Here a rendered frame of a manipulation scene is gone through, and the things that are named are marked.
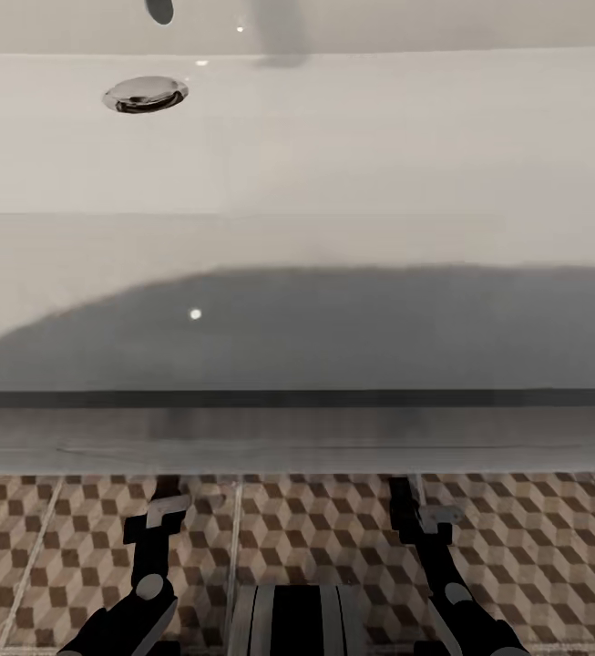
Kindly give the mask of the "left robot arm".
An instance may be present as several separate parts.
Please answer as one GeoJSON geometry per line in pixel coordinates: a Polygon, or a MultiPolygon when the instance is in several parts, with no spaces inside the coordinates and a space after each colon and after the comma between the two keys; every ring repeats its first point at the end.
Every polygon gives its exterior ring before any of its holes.
{"type": "Polygon", "coordinates": [[[169,535],[194,503],[178,494],[151,500],[147,515],[126,518],[123,543],[135,543],[133,590],[116,607],[100,608],[56,656],[147,656],[166,631],[178,605],[167,579],[169,535]]]}

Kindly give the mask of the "robot trunk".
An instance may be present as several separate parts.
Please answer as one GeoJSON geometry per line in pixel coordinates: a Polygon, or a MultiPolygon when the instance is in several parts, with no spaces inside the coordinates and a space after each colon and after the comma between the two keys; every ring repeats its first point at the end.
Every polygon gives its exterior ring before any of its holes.
{"type": "Polygon", "coordinates": [[[229,656],[366,656],[358,601],[348,584],[246,585],[229,656]]]}

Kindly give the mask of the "mousetrap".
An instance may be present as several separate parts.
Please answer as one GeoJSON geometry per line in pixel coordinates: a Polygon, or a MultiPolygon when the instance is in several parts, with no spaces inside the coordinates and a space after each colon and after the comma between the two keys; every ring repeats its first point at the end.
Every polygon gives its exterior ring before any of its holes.
{"type": "Polygon", "coordinates": [[[179,494],[180,475],[160,475],[156,487],[155,498],[175,497],[179,494]]]}
{"type": "Polygon", "coordinates": [[[389,485],[398,517],[417,519],[408,477],[390,477],[389,485]]]}

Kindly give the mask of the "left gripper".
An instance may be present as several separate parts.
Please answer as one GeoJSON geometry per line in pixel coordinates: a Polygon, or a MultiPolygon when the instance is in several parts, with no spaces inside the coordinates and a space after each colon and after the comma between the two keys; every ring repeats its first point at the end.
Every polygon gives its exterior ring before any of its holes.
{"type": "Polygon", "coordinates": [[[153,544],[162,544],[166,546],[169,552],[169,535],[179,534],[180,522],[182,521],[186,510],[165,514],[162,519],[162,525],[154,528],[146,528],[147,515],[126,518],[124,523],[123,543],[135,543],[134,558],[145,547],[153,544]]]}

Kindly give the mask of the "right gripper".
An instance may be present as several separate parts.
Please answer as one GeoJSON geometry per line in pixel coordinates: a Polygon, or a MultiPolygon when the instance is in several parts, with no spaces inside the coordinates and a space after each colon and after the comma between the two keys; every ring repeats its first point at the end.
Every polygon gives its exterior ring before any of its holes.
{"type": "MultiPolygon", "coordinates": [[[[420,505],[415,498],[413,498],[413,503],[416,516],[419,517],[420,505]]],[[[438,522],[438,533],[426,534],[421,525],[419,525],[418,518],[399,518],[392,498],[390,499],[389,504],[392,508],[390,510],[391,528],[399,531],[400,542],[402,544],[416,545],[418,557],[420,557],[421,563],[423,563],[425,555],[432,553],[433,551],[443,551],[447,555],[450,555],[447,546],[452,544],[451,522],[438,522]]]]}

